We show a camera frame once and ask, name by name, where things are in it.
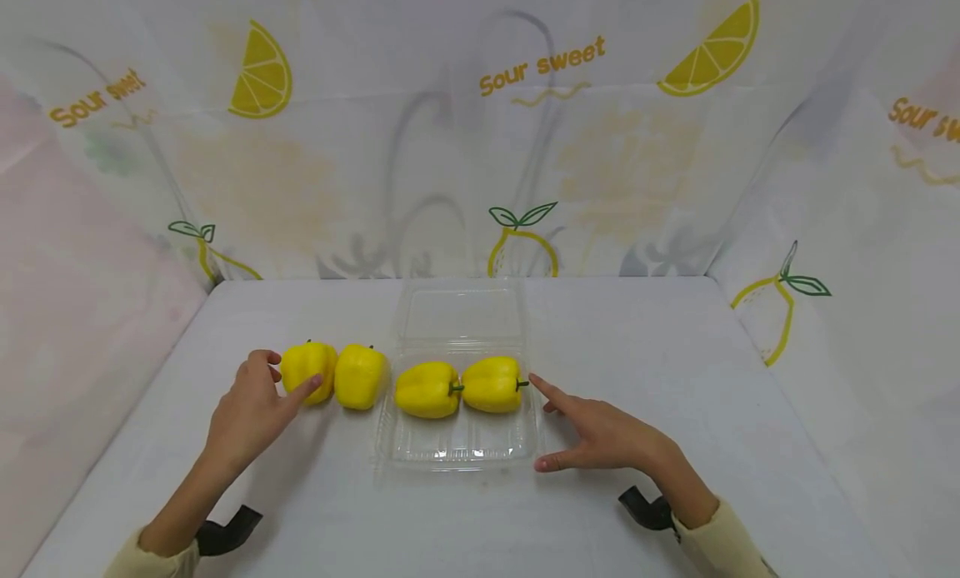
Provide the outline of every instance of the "pink fabric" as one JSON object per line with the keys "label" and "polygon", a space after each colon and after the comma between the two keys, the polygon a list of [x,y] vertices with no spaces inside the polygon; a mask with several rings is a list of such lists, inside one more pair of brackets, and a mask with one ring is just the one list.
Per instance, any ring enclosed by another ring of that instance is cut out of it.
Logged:
{"label": "pink fabric", "polygon": [[0,78],[0,576],[17,576],[203,300]]}

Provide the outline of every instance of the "wall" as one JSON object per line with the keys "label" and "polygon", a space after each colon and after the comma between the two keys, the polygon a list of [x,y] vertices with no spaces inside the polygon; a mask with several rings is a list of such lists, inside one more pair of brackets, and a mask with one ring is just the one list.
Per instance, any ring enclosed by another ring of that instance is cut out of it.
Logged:
{"label": "wall", "polygon": [[0,576],[18,576],[203,298],[0,77]]}
{"label": "wall", "polygon": [[864,0],[710,268],[904,577],[960,567],[955,2]]}
{"label": "wall", "polygon": [[698,275],[857,2],[4,0],[0,57],[204,281]]}

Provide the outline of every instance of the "plastic container lid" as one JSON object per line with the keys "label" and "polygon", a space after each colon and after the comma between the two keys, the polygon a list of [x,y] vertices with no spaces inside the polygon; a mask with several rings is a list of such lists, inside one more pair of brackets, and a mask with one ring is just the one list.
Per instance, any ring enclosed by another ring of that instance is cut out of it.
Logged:
{"label": "plastic container lid", "polygon": [[394,324],[400,349],[526,344],[523,282],[518,279],[406,281]]}

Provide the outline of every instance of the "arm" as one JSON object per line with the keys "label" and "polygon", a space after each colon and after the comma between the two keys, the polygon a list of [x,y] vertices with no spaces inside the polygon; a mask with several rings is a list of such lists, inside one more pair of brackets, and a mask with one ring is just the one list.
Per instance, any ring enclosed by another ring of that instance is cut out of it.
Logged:
{"label": "arm", "polygon": [[566,415],[580,435],[571,450],[537,459],[535,470],[642,471],[670,504],[681,547],[705,576],[776,576],[737,515],[703,483],[675,441],[610,403],[568,395],[537,375],[530,375],[530,382],[547,399],[543,411]]}
{"label": "arm", "polygon": [[274,383],[280,362],[273,351],[253,351],[240,364],[233,387],[210,420],[207,444],[170,501],[135,533],[105,578],[189,578],[200,563],[194,536],[223,492],[279,437],[321,384],[315,376],[288,396]]}

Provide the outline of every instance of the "clear plastic container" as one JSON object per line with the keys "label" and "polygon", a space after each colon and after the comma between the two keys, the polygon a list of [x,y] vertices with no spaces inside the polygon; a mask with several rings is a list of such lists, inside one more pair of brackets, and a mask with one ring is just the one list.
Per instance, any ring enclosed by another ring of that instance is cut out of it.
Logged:
{"label": "clear plastic container", "polygon": [[440,420],[415,418],[393,402],[397,376],[425,361],[445,361],[460,375],[474,362],[510,356],[526,376],[526,307],[518,279],[422,279],[404,283],[394,325],[392,381],[380,411],[377,460],[425,471],[479,471],[530,463],[538,451],[538,397],[522,389],[520,408],[487,414],[461,401]]}

